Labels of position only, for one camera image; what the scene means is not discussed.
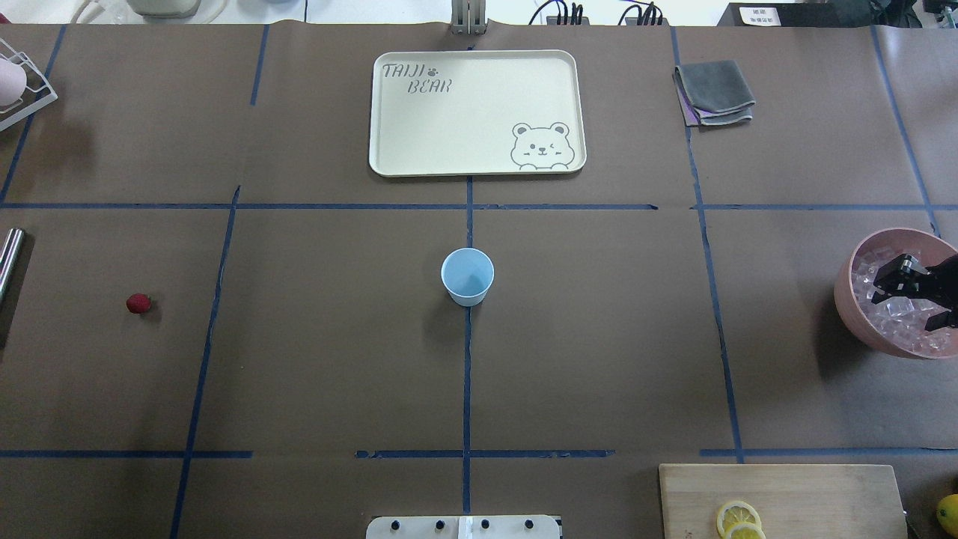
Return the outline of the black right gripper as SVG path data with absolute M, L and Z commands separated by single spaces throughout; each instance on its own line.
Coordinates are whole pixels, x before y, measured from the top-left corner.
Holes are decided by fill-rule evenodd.
M 894 297 L 928 299 L 950 310 L 930 315 L 924 331 L 932 333 L 958 327 L 957 314 L 957 255 L 924 269 L 914 255 L 899 255 L 876 271 L 873 277 L 873 302 L 884 302 Z

